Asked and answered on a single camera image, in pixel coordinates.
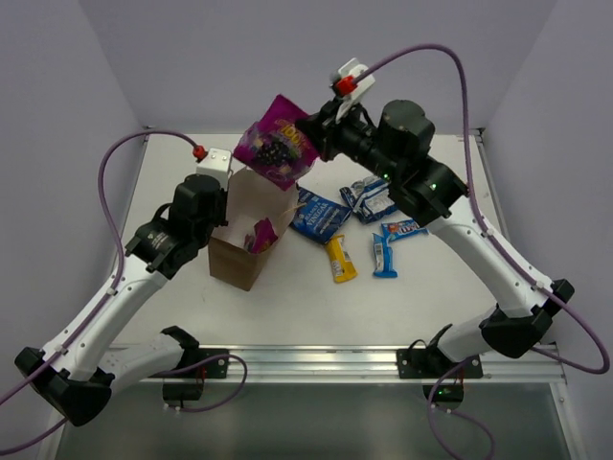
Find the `aluminium mounting rail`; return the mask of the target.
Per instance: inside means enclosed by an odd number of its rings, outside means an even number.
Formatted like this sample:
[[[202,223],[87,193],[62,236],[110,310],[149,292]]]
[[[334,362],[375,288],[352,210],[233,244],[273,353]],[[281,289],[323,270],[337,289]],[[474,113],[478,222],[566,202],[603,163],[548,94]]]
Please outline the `aluminium mounting rail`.
[[[249,383],[432,384],[403,379],[398,345],[390,346],[230,346],[248,367]],[[495,352],[480,355],[483,376],[464,383],[563,383],[562,365],[535,352],[511,359]]]

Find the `dark blue snack packet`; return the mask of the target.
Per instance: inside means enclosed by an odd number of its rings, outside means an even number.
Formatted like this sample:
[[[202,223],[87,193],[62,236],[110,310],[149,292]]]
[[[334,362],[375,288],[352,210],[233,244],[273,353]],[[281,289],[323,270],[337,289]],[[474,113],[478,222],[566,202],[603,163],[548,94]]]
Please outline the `dark blue snack packet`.
[[[298,209],[290,227],[318,244],[327,244],[352,215],[352,209],[298,188]]]

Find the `small magenta snack packet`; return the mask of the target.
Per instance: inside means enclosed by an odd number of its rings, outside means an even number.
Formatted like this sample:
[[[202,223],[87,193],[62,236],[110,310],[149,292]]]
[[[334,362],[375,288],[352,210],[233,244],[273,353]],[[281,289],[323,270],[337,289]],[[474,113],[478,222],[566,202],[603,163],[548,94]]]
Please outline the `small magenta snack packet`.
[[[269,218],[259,220],[253,231],[244,238],[243,248],[251,254],[260,254],[269,249],[277,240],[278,235]]]

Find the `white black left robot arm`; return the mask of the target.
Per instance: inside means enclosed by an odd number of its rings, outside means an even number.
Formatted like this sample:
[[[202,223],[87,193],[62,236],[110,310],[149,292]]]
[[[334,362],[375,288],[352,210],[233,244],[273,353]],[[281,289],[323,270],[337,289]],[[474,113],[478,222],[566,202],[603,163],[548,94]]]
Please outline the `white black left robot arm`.
[[[33,389],[73,426],[96,418],[111,397],[129,385],[173,371],[192,374],[198,341],[177,326],[151,341],[109,351],[144,303],[204,248],[224,226],[228,181],[191,174],[170,203],[140,226],[124,247],[120,274],[112,275],[79,315],[43,348],[24,348],[14,363]]]

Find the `brown paper bag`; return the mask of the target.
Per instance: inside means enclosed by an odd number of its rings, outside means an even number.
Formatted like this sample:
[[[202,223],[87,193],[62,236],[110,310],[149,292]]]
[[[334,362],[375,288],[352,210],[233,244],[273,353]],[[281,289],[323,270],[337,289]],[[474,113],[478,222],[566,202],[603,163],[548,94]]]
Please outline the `brown paper bag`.
[[[251,290],[294,218],[298,195],[296,185],[283,191],[249,169],[234,173],[229,182],[228,224],[217,228],[208,244],[211,276],[235,288]],[[266,223],[277,239],[255,253],[246,244]]]

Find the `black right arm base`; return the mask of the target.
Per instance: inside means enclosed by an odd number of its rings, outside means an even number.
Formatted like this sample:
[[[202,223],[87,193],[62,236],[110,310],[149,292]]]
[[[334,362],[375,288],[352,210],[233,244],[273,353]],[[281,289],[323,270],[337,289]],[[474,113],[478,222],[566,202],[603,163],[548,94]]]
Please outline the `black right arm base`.
[[[417,339],[396,350],[396,366],[401,380],[437,380],[450,371],[455,363],[440,354],[434,345]],[[465,398],[465,382],[484,376],[481,359],[472,356],[468,364],[444,380],[434,392],[433,403],[456,409]]]

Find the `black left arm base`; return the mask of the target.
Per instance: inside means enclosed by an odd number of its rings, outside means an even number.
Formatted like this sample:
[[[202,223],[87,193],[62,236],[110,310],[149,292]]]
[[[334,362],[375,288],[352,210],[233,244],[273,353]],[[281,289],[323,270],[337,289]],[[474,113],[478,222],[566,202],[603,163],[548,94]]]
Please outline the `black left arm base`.
[[[198,401],[208,380],[222,380],[229,367],[228,349],[193,348],[187,350],[175,370],[190,370],[163,378],[162,399],[167,404],[181,405]]]

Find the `yellow snack packet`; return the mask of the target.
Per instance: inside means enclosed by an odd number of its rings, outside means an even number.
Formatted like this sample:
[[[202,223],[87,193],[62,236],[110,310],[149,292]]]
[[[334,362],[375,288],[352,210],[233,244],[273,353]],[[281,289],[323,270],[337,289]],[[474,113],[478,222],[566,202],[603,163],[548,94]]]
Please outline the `yellow snack packet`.
[[[352,259],[345,248],[344,241],[344,235],[337,235],[332,237],[325,246],[335,283],[351,281],[358,275]]]

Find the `blue candy packet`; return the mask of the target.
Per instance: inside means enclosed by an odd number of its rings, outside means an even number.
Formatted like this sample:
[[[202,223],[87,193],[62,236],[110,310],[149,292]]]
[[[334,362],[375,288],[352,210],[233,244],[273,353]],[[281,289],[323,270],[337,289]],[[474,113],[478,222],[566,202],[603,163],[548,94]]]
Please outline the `blue candy packet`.
[[[427,235],[428,230],[421,227],[415,220],[409,218],[396,222],[386,222],[381,224],[383,238],[387,243],[392,243],[416,235]]]

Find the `magenta snack wrapper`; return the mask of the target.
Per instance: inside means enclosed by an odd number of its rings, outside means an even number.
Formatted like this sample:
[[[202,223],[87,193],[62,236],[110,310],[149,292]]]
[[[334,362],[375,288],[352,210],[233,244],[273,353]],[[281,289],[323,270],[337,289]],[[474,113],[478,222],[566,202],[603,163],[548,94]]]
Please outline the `magenta snack wrapper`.
[[[283,95],[277,95],[259,121],[241,136],[234,157],[282,191],[307,174],[319,153],[296,122],[307,114]]]

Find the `light blue snack bar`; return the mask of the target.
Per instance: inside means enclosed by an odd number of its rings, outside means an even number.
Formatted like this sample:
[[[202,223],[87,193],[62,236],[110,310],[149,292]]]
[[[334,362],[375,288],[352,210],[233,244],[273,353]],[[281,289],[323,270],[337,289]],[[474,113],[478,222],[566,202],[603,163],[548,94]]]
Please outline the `light blue snack bar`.
[[[377,278],[395,279],[397,272],[393,266],[393,251],[381,235],[373,234],[373,252],[375,257],[373,275]]]

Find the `blue white snack bag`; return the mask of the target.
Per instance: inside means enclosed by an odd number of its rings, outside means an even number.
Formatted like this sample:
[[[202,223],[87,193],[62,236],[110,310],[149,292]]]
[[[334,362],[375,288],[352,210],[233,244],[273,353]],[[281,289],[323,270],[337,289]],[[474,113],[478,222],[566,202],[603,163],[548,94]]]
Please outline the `blue white snack bag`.
[[[389,197],[389,183],[376,175],[342,187],[339,193],[362,224],[377,222],[397,211]]]

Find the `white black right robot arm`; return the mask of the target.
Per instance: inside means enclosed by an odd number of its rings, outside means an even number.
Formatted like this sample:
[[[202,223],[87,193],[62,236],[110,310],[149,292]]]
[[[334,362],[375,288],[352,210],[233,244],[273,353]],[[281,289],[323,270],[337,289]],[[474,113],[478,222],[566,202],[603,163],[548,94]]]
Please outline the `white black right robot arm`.
[[[557,300],[575,290],[531,267],[497,231],[473,211],[464,181],[429,154],[435,127],[411,101],[387,103],[377,126],[361,120],[362,106],[341,120],[338,100],[300,119],[296,127],[330,161],[344,153],[388,184],[398,209],[450,247],[485,284],[496,304],[460,325],[444,326],[422,350],[410,353],[411,365],[433,376],[448,376],[461,361],[493,350],[522,357],[550,329]]]

